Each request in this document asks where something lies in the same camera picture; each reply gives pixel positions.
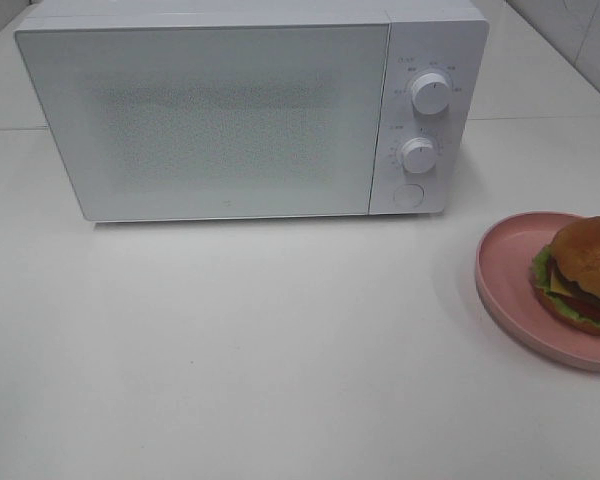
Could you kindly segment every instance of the pink plate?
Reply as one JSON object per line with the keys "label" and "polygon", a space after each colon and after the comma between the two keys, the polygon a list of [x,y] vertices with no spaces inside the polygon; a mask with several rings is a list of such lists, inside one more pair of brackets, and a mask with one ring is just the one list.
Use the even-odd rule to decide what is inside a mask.
{"label": "pink plate", "polygon": [[537,212],[495,224],[478,245],[476,285],[486,309],[513,337],[553,360],[600,372],[600,337],[556,320],[540,305],[531,285],[532,258],[577,218]]}

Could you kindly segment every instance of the sesame bun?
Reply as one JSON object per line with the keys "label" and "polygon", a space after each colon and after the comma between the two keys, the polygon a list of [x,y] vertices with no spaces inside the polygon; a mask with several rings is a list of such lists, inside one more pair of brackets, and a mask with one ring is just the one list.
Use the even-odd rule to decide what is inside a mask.
{"label": "sesame bun", "polygon": [[555,235],[550,251],[567,280],[600,298],[600,217],[576,220],[564,227]]}

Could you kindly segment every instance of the cheese slice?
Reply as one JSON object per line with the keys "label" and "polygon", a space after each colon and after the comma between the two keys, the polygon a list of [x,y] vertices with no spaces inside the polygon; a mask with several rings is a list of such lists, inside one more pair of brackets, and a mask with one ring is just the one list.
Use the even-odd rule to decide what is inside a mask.
{"label": "cheese slice", "polygon": [[551,290],[553,293],[559,293],[560,295],[564,295],[565,297],[573,298],[573,295],[571,295],[569,290],[567,290],[567,288],[564,286],[564,284],[560,281],[560,279],[556,275],[555,270],[553,270],[553,269],[551,270],[551,279],[549,281],[549,290]]}

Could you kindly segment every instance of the timer knob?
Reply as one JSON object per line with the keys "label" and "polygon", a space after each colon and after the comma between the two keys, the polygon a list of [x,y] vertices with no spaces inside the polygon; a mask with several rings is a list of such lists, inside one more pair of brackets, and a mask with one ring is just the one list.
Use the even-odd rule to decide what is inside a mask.
{"label": "timer knob", "polygon": [[402,146],[400,159],[407,172],[425,173],[436,164],[436,149],[430,139],[414,138]]}
{"label": "timer knob", "polygon": [[444,110],[451,100],[451,79],[442,71],[423,73],[411,83],[411,101],[424,115]]}

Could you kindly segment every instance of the lettuce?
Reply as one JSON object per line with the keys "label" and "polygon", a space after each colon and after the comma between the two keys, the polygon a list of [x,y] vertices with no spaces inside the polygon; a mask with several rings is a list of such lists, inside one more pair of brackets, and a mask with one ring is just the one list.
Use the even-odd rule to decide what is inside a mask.
{"label": "lettuce", "polygon": [[533,258],[531,262],[531,271],[533,272],[533,276],[535,278],[534,285],[541,289],[547,297],[553,302],[556,310],[565,317],[569,317],[570,319],[578,322],[578,323],[590,323],[597,328],[600,328],[600,322],[597,320],[592,320],[589,317],[585,317],[584,315],[579,314],[574,309],[572,309],[569,305],[564,303],[562,299],[551,292],[549,288],[550,278],[547,272],[547,262],[551,258],[551,251],[549,250],[549,245],[545,245],[542,250],[538,252],[538,254]]}

